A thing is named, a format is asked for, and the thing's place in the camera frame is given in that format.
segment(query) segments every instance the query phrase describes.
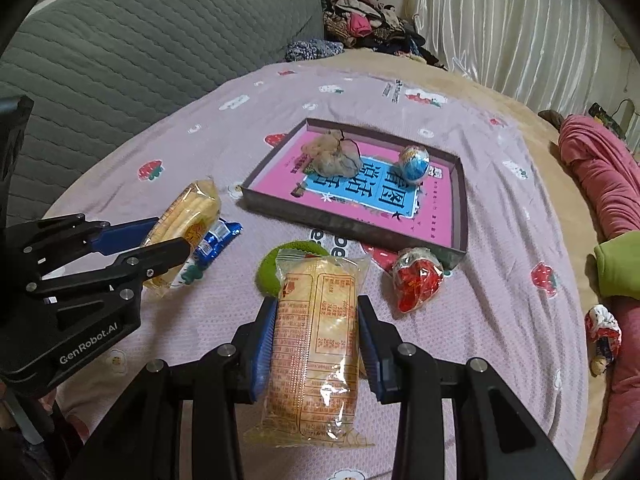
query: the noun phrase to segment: sheer curtain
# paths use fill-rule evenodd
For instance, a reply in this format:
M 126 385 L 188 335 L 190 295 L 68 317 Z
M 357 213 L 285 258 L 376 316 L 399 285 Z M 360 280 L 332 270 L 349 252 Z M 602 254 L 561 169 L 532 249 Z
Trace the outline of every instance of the sheer curtain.
M 620 51 L 597 0 L 407 0 L 426 48 L 450 70 L 533 111 L 607 107 Z

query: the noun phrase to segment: gray quilted fabric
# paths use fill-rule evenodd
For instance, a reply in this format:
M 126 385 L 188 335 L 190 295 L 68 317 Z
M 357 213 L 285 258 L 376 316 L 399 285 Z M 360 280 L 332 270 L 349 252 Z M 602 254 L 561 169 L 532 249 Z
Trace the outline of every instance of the gray quilted fabric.
M 148 126 L 322 37 L 320 0 L 59 0 L 34 13 L 0 58 L 0 96 L 35 101 L 8 225 L 41 218 Z

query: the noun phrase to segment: tray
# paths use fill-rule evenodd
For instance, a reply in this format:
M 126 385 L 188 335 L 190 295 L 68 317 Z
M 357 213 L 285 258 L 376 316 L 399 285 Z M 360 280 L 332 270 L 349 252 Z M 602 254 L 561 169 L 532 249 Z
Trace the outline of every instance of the tray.
M 330 129 L 357 143 L 363 168 L 356 177 L 324 178 L 306 168 L 310 159 L 301 147 Z M 430 175 L 411 186 L 395 167 L 399 152 L 411 145 L 420 146 L 368 128 L 307 119 L 244 181 L 244 204 L 389 251 L 428 247 L 452 269 L 465 256 L 468 237 L 462 163 L 426 146 Z

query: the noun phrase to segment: red candy package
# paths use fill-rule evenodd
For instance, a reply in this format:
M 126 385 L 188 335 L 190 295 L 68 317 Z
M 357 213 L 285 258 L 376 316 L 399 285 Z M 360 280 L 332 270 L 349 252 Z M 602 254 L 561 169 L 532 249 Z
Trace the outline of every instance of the red candy package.
M 398 254 L 391 276 L 398 297 L 398 310 L 405 314 L 420 307 L 436 293 L 444 278 L 444 270 L 430 250 L 417 247 Z

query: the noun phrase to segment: packaged bread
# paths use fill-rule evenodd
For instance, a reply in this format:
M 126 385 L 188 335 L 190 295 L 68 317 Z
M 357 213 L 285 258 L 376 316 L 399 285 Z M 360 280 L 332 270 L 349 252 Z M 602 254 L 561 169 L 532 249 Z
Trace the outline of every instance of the packaged bread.
M 372 446 L 354 429 L 358 397 L 356 298 L 369 260 L 278 262 L 271 373 L 261 423 L 245 434 L 274 446 Z
M 182 237 L 196 249 L 212 225 L 220 216 L 220 197 L 212 180 L 197 180 L 189 184 L 160 217 L 146 236 L 142 246 L 157 244 Z M 169 269 L 162 276 L 155 276 L 145 286 L 164 296 L 170 289 L 182 265 Z

